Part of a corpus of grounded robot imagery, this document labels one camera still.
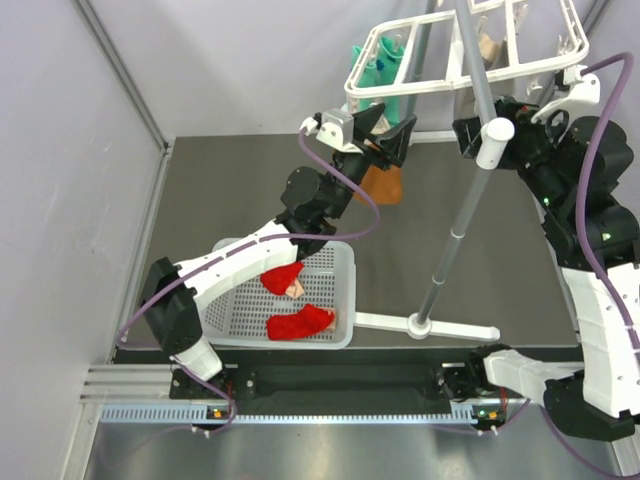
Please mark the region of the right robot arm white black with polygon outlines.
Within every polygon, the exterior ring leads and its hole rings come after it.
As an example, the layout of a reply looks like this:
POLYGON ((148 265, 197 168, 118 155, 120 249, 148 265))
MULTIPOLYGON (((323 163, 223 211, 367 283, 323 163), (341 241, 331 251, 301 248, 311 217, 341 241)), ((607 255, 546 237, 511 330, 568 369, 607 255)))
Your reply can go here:
POLYGON ((613 195, 634 154, 624 130, 511 97, 496 112, 515 127, 500 167, 518 174, 541 205, 542 228, 576 312, 583 366, 552 364, 502 345, 473 350, 452 392, 487 396, 506 388, 529 398, 562 433, 613 442, 639 423, 639 224, 613 195))

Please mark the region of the mint green patterned sock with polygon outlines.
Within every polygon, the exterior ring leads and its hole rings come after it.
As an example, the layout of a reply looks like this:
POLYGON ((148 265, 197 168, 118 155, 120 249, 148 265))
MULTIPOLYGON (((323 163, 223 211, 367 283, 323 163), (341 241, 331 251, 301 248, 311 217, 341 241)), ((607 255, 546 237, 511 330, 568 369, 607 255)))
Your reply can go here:
MULTIPOLYGON (((378 70, 378 79, 376 86, 393 85, 396 75, 404 57, 404 47, 392 38, 382 36, 379 39, 379 50, 376 59, 376 68, 378 70)), ((399 98, 394 96, 380 97, 385 104, 384 116, 390 126, 399 123, 398 104, 399 98)))

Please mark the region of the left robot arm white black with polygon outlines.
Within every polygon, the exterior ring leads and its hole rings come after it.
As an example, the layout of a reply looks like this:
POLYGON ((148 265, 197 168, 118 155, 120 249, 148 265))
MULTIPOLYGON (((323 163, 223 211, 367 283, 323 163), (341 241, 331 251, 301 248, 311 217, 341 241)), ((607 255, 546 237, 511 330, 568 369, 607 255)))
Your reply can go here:
POLYGON ((223 362, 203 330, 209 305, 257 276, 300 266, 340 239, 333 222, 353 197, 375 203, 362 187, 367 173, 404 165, 417 119, 410 115, 378 133, 375 127, 385 112, 385 104, 377 103, 356 113, 333 109, 307 118, 298 134, 300 148, 307 150, 306 139, 314 136, 331 148, 331 158, 308 151, 318 166, 289 174, 281 213, 220 250, 177 263, 163 257, 151 265, 134 317, 145 320, 160 350, 192 376, 203 395, 220 394, 227 382, 223 362))

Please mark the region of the red sock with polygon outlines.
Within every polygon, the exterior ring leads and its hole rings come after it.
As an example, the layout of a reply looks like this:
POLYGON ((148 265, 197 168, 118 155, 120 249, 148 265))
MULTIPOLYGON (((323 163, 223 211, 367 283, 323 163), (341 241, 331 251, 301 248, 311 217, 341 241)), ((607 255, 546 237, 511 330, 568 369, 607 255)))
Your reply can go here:
POLYGON ((304 339, 324 332, 335 320, 334 310, 305 304, 296 313, 271 316, 266 323, 267 338, 272 341, 304 339))
POLYGON ((304 269, 302 262, 271 269, 260 276, 262 285, 272 294, 297 299, 304 294, 299 274, 304 269))

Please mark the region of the red sock back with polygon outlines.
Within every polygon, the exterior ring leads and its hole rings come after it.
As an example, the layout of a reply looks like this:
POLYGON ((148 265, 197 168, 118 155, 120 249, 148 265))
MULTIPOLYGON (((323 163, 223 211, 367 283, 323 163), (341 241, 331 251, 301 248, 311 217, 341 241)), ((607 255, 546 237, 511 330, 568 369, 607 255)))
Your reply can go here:
POLYGON ((302 262, 271 269, 260 276, 262 285, 272 294, 297 299, 304 294, 299 274, 304 269, 302 262))

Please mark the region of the white clip sock hanger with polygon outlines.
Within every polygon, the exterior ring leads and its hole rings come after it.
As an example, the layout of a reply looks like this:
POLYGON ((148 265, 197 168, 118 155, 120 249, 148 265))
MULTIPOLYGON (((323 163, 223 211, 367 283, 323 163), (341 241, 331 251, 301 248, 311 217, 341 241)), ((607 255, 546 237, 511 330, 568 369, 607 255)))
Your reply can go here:
POLYGON ((346 107, 356 111, 355 99, 453 92, 476 79, 528 79, 578 64, 588 52, 588 36, 571 1, 439 1, 432 13, 371 28, 344 83, 346 107), (492 65, 479 51, 482 33, 502 43, 492 65), (367 59, 377 59, 382 36, 404 47, 394 84, 358 87, 367 59))

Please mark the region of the red sock front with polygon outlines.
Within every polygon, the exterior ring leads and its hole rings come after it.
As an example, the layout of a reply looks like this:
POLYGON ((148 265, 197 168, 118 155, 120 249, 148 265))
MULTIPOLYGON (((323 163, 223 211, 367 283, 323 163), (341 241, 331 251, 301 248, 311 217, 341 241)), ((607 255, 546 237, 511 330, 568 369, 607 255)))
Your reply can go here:
POLYGON ((267 338, 272 341, 304 339, 324 332, 335 320, 334 310, 305 304, 296 313, 271 316, 266 323, 267 338))

